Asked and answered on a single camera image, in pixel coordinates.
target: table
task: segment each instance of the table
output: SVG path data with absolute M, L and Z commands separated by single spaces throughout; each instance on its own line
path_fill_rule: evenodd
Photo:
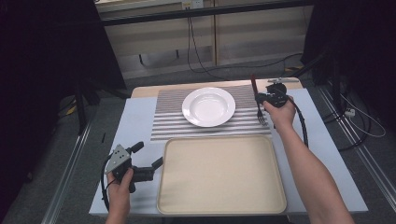
M 132 94 L 132 98 L 127 100 L 125 104 L 120 125 L 113 142 L 113 148 L 117 144 L 129 147 L 138 141 L 144 141 L 145 147 L 133 155 L 133 162 L 136 166 L 149 166 L 152 162 L 163 155 L 164 143 L 150 143 L 150 132 L 153 124 L 159 90 L 230 87 L 249 84 L 249 80 L 242 80 L 136 88 Z M 259 91 L 264 91 L 265 86 L 268 84 L 268 80 L 259 79 L 257 80 L 257 84 Z M 288 94 L 294 97 L 296 104 L 303 111 L 308 131 L 308 138 L 310 141 L 310 149 L 326 165 L 334 177 L 334 180 L 346 203 L 347 209 L 350 212 L 368 211 L 364 200 L 362 199 L 348 169 L 327 132 L 327 129 L 324 126 L 307 90 L 302 89 L 300 82 L 287 83 L 286 86 L 288 87 Z M 301 124 L 298 119 L 294 120 L 293 126 L 297 133 L 302 136 Z M 271 121 L 270 127 L 276 160 L 288 201 L 284 214 L 306 213 L 304 205 L 294 185 L 280 137 L 277 132 L 273 130 Z M 163 214 L 158 211 L 156 204 L 160 179 L 161 170 L 157 170 L 153 181 L 136 183 L 137 191 L 131 197 L 131 215 L 149 217 L 163 216 Z M 91 215 L 103 217 L 107 215 L 107 210 L 101 198 L 101 190 L 98 188 L 93 198 L 90 210 Z

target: beige tray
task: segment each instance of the beige tray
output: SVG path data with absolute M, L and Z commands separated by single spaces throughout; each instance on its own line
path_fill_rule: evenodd
M 271 140 L 260 134 L 169 140 L 157 206 L 166 215 L 283 212 Z

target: handle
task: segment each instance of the handle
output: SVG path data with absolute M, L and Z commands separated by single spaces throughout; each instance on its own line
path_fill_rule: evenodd
M 259 93 L 259 91 L 257 90 L 257 85 L 256 85 L 256 76 L 251 75 L 250 81 L 251 81 L 251 86 L 253 87 L 254 96 L 256 96 L 257 93 Z

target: striped placemat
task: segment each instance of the striped placemat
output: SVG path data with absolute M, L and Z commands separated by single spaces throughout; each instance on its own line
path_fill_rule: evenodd
M 163 142 L 174 137 L 198 137 L 234 134 L 266 134 L 271 137 L 268 126 L 263 127 L 257 120 L 257 105 L 250 85 L 222 87 L 235 99 L 235 112 L 224 124 L 203 128 L 189 123 L 181 112 L 184 99 L 193 90 L 160 91 L 155 109 L 151 142 Z

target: electrical outlet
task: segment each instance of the electrical outlet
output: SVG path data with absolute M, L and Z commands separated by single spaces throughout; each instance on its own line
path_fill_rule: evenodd
M 192 9 L 192 3 L 191 0 L 183 0 L 181 1 L 181 9 L 186 10 L 186 9 Z
M 192 0 L 191 1 L 192 8 L 203 8 L 204 7 L 204 0 Z
M 347 108 L 346 116 L 351 117 L 351 118 L 355 117 L 355 109 Z

